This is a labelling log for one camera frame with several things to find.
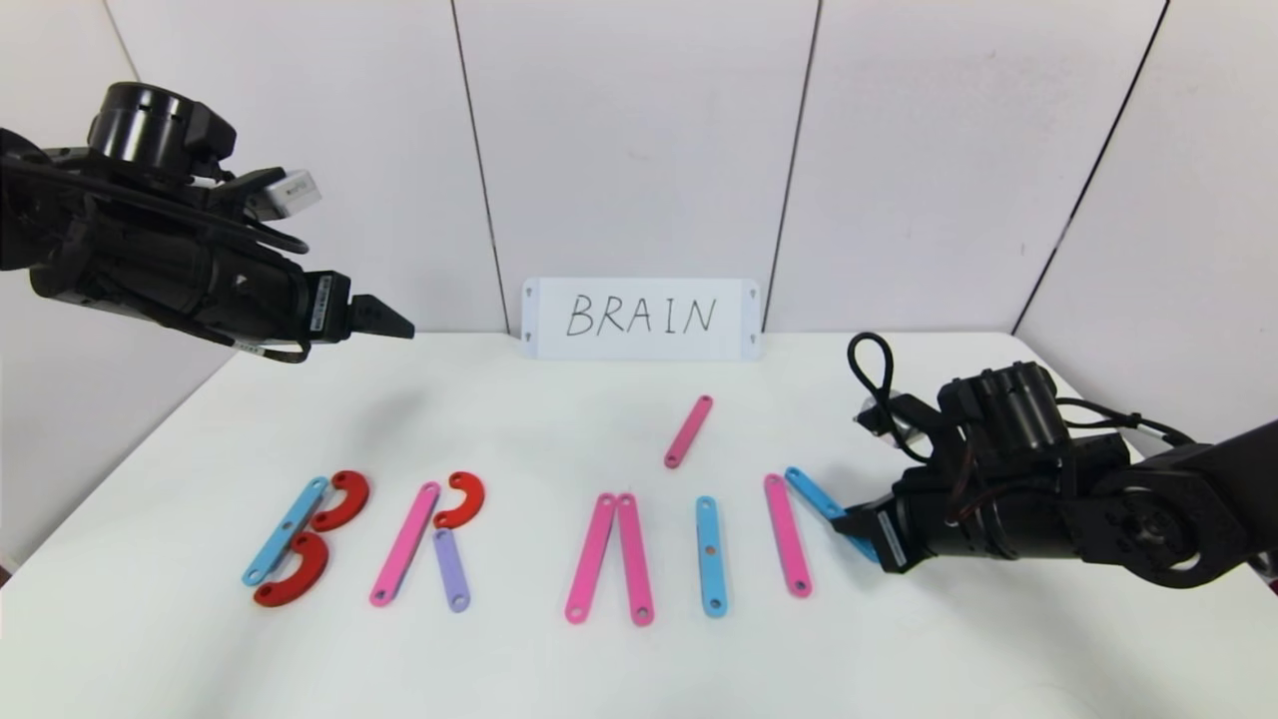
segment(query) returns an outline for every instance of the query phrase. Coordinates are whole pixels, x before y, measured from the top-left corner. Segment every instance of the white sticker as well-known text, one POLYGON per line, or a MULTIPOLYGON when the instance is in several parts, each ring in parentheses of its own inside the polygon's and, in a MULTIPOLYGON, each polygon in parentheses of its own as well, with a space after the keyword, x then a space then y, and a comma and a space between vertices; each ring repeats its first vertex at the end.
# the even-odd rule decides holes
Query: white sticker
POLYGON ((320 277, 316 286, 316 307, 311 310, 311 331, 317 332, 323 328, 325 317, 328 314, 328 295, 332 292, 332 275, 320 277))
POLYGON ((892 520, 888 520, 884 512, 878 512, 877 516, 879 526, 883 527, 883 536, 887 538, 887 544, 892 548, 892 558, 896 559, 896 566, 905 567, 905 553, 901 552, 901 540, 896 538, 896 530, 892 529, 892 520))
POLYGON ((235 344, 231 344, 231 347, 239 349, 240 351, 248 351, 249 354, 257 354, 258 356, 266 355, 266 347, 256 344, 245 344, 238 338, 235 340, 235 344))
POLYGON ((753 280, 538 277, 524 282, 524 351, 541 359, 757 359, 753 280))

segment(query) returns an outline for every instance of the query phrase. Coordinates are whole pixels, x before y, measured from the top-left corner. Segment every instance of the pink stick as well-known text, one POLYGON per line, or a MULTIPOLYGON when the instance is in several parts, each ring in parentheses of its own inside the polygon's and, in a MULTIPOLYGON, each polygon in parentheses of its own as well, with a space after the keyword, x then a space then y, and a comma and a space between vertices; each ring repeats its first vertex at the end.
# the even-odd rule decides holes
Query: pink stick
POLYGON ((812 577, 808 576, 808 562, 803 557, 803 545, 799 544, 795 516, 790 512, 786 483, 780 475, 768 475, 763 480, 763 494, 768 498, 772 534, 777 538, 781 573, 786 577, 786 587, 795 596, 808 596, 812 594, 812 577))
POLYGON ((626 593, 630 594, 630 618, 635 624, 652 624, 657 612, 648 586, 648 561, 643 556, 643 533, 639 531, 639 507, 633 494, 617 497, 617 521, 621 524, 621 559, 626 566, 626 593))
POLYGON ((386 607, 395 599, 400 582, 404 581, 404 575, 408 572, 408 566, 413 563, 413 554, 417 553, 417 545, 422 541, 422 534, 426 533, 426 526, 431 521, 431 513, 435 512, 435 503, 438 499, 440 485, 436 483, 426 483, 418 490, 417 499, 413 501, 413 507, 408 511, 408 518, 404 520, 404 526, 400 527, 400 534, 395 538, 391 553, 386 558, 386 564, 382 564, 382 573, 377 576, 373 593, 368 595, 368 602, 372 602, 373 607, 386 607))
POLYGON ((581 548, 581 559, 576 563, 573 589, 567 593, 567 607, 564 608, 564 616, 567 617, 570 624, 580 624, 590 616, 594 586, 599 582, 599 568, 603 567, 603 552, 608 549, 608 535, 612 534, 616 501, 615 497, 604 493, 594 503, 590 527, 585 531, 585 547, 581 548))
POLYGON ((708 395, 703 395, 693 405, 693 411, 689 412, 688 420, 684 421, 684 427, 675 435, 675 442, 670 446, 670 451, 666 452, 666 466, 674 470, 684 461, 684 456, 688 455, 688 448, 693 446, 693 439, 697 438, 698 430, 702 429, 702 423, 705 421, 705 416, 711 414, 711 407, 714 406, 714 400, 708 395))

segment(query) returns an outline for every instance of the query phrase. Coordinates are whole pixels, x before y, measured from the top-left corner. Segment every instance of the white table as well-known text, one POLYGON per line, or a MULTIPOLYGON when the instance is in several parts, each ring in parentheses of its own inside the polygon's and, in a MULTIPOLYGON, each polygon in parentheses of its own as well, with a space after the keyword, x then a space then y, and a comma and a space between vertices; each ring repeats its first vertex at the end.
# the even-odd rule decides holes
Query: white table
MULTIPOLYGON (((996 333, 888 338, 896 387, 929 401, 955 377, 1035 359, 996 333)), ((0 714, 1273 715, 1278 604, 1245 568, 1190 591, 1065 561, 886 576, 792 496, 815 591, 790 596, 764 474, 796 465, 854 503, 907 466, 852 423, 865 392, 846 340, 769 335, 763 361, 741 365, 533 363, 498 335, 358 337, 303 367, 238 356, 5 587, 0 714), (702 393, 714 410, 666 470, 702 393), (305 481, 341 469, 371 479, 368 507, 327 535, 332 561, 305 596, 257 607, 240 573, 305 481), (418 487, 455 470, 488 488, 458 533, 470 609, 449 612, 426 547, 396 602, 371 607, 418 487), (601 492, 638 497, 651 627, 629 621, 616 538, 589 621, 564 619, 601 492), (699 602, 702 494, 722 516, 723 619, 699 602)))

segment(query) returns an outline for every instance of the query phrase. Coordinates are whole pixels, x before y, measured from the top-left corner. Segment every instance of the red curved piece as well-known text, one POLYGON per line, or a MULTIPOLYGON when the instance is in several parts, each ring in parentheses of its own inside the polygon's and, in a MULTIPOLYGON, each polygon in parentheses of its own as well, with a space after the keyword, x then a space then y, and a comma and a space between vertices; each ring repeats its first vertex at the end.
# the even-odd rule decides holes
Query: red curved piece
POLYGON ((483 507, 483 483, 470 473, 452 473, 449 478, 449 487, 466 493, 466 498, 456 510, 440 512, 435 516, 435 526, 441 530, 456 530, 470 520, 474 520, 483 507))
POLYGON ((355 515, 359 515, 359 511, 368 504, 368 480, 359 473, 343 470, 332 476, 331 484, 334 489, 345 492, 346 498, 332 510, 316 512, 316 516, 311 520, 311 527, 317 533, 336 530, 354 520, 355 515))
POLYGON ((302 556, 302 566, 279 582, 266 582, 253 593, 253 602, 262 607, 284 607, 304 595, 328 566, 328 545, 314 533, 298 533, 289 549, 302 556))

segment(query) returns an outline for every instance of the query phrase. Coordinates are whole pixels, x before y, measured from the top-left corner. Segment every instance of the white card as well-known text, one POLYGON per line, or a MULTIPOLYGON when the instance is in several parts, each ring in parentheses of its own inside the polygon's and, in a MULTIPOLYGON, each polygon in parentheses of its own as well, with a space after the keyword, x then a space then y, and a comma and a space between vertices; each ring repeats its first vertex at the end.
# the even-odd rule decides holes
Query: white card
POLYGON ((524 352, 539 359, 758 359, 754 280, 534 277, 524 282, 524 352))

